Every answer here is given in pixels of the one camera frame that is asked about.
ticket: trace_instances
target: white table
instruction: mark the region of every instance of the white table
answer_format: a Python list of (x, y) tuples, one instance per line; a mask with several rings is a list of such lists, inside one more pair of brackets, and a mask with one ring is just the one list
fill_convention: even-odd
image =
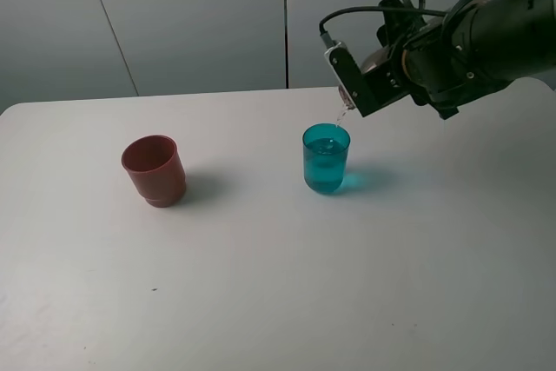
[[(0, 369), (554, 370), (556, 94), (443, 122), (352, 112), (348, 185), (302, 179), (336, 89), (20, 104), (0, 117)], [(120, 166), (179, 147), (183, 204)]]

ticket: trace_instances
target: glass of water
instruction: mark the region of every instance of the glass of water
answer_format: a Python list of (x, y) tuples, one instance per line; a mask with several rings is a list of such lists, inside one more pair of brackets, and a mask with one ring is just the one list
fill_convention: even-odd
[(319, 193), (336, 191), (344, 179), (350, 138), (333, 123), (314, 125), (303, 134), (305, 182)]

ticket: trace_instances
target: blue water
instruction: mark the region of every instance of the blue water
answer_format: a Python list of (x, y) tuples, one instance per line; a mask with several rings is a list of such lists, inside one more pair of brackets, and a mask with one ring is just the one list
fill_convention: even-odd
[(348, 151), (339, 142), (321, 138), (304, 150), (305, 182), (321, 193), (332, 193), (341, 186)]

